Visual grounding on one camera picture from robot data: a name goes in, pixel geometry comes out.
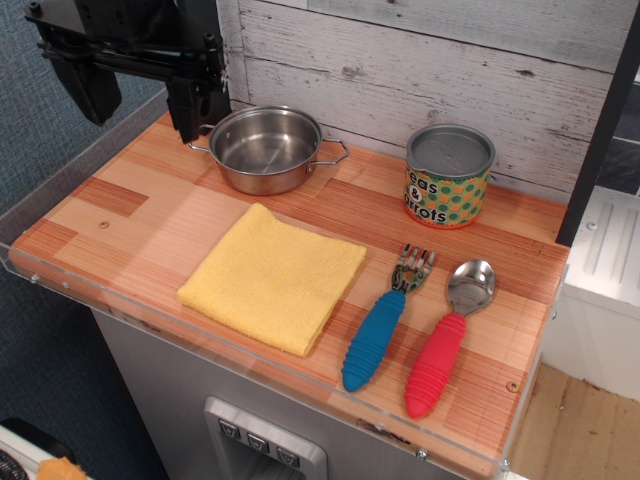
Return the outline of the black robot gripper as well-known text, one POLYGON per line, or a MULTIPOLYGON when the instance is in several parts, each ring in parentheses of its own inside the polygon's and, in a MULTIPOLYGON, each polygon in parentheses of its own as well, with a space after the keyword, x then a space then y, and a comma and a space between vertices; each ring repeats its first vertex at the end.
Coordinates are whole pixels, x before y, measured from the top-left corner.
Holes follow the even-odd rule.
POLYGON ((30 1, 43 55, 87 120, 103 126, 122 101, 118 71, 166 83, 167 104, 183 144, 230 114, 223 41, 212 14, 183 1, 30 1))

